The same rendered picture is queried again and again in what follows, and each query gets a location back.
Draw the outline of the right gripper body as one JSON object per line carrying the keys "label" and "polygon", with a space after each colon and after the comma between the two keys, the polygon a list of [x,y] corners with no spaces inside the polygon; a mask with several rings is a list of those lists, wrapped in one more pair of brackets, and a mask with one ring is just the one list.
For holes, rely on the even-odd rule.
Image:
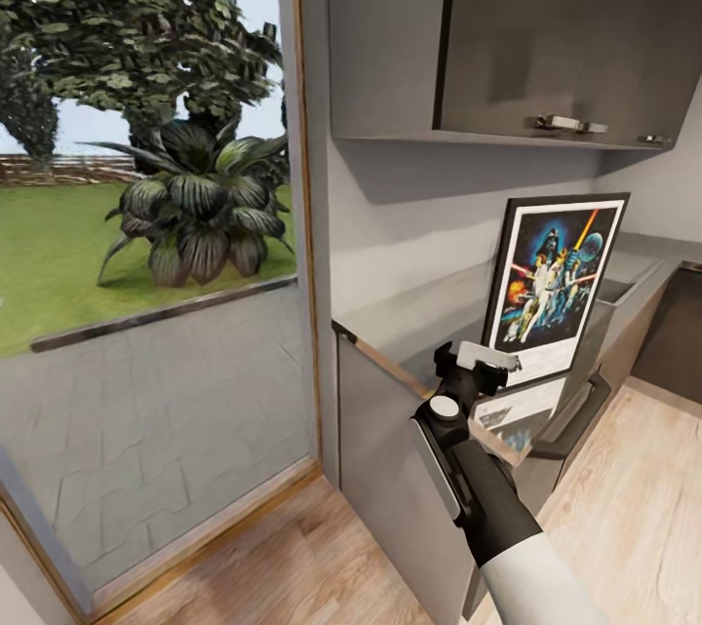
{"label": "right gripper body", "polygon": [[[441,352],[437,356],[437,376],[442,378],[441,383],[445,379],[452,379],[456,377],[470,386],[472,393],[474,393],[474,400],[478,400],[480,395],[491,396],[496,395],[496,388],[498,388],[498,378],[500,376],[500,369],[492,366],[491,364],[485,364],[483,362],[476,362],[476,366],[470,370],[460,367],[457,363],[457,355],[451,354],[449,352]],[[440,385],[441,385],[440,383]]]}

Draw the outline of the poster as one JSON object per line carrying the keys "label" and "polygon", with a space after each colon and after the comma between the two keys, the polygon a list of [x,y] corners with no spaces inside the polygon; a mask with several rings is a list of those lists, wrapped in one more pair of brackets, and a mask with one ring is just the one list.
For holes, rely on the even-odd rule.
{"label": "poster", "polygon": [[507,198],[481,345],[517,364],[496,394],[572,371],[630,197]]}

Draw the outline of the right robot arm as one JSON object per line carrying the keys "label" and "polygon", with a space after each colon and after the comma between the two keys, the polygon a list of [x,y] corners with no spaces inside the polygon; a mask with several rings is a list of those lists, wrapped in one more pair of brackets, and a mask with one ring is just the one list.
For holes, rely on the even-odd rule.
{"label": "right robot arm", "polygon": [[506,387],[517,359],[462,341],[436,349],[439,389],[409,419],[413,443],[466,539],[502,625],[613,625],[518,497],[506,464],[470,439],[476,400]]}

